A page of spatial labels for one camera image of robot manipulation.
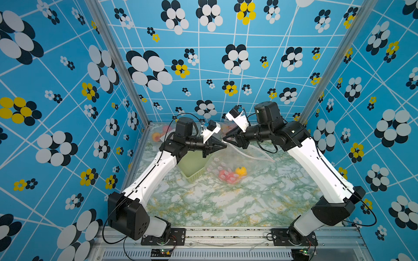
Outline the pale green plastic basket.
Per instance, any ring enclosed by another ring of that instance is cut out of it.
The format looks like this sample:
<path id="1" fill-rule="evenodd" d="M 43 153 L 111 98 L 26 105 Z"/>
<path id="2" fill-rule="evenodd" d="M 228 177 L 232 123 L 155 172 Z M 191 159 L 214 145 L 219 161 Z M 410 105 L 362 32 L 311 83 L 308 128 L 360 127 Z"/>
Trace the pale green plastic basket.
<path id="1" fill-rule="evenodd" d="M 201 151 L 188 151 L 177 167 L 187 182 L 193 183 L 205 173 L 205 165 L 211 157 L 208 155 L 204 158 Z"/>

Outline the clear zip-top bag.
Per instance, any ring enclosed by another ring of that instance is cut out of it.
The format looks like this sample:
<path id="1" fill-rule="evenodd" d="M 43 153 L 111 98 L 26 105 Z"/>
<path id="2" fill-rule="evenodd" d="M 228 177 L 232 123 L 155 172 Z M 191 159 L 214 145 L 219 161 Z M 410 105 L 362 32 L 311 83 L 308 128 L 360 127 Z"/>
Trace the clear zip-top bag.
<path id="1" fill-rule="evenodd" d="M 174 132 L 174 128 L 172 126 L 154 124 L 151 126 L 151 139 L 153 142 L 163 142 L 172 132 Z"/>

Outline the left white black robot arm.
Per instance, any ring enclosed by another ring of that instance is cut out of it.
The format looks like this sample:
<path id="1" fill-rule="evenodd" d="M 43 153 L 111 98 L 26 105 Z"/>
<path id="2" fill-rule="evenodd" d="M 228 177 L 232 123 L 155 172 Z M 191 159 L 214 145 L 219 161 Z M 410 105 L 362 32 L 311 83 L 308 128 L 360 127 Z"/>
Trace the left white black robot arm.
<path id="1" fill-rule="evenodd" d="M 110 194 L 105 224 L 133 240 L 147 236 L 160 243 L 169 241 L 170 222 L 151 217 L 145 209 L 148 201 L 168 172 L 189 151 L 200 151 L 207 157 L 225 149 L 226 144 L 214 136 L 220 130 L 220 124 L 213 120 L 198 129 L 190 117 L 179 118 L 175 129 L 164 136 L 158 153 L 145 171 L 122 192 Z"/>

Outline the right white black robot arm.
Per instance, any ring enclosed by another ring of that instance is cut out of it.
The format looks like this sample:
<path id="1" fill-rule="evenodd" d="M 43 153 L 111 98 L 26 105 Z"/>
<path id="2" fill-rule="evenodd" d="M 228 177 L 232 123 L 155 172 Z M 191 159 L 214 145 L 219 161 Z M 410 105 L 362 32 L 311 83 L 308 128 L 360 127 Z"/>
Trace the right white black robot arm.
<path id="1" fill-rule="evenodd" d="M 251 125 L 244 111 L 234 106 L 225 117 L 236 127 L 227 132 L 223 140 L 243 149 L 252 141 L 271 141 L 306 170 L 323 194 L 309 211 L 289 226 L 287 234 L 291 244 L 301 245 L 315 230 L 348 218 L 365 196 L 364 188 L 344 179 L 320 152 L 308 130 L 297 121 L 286 122 L 275 102 L 257 104 L 255 115 L 257 124 Z"/>

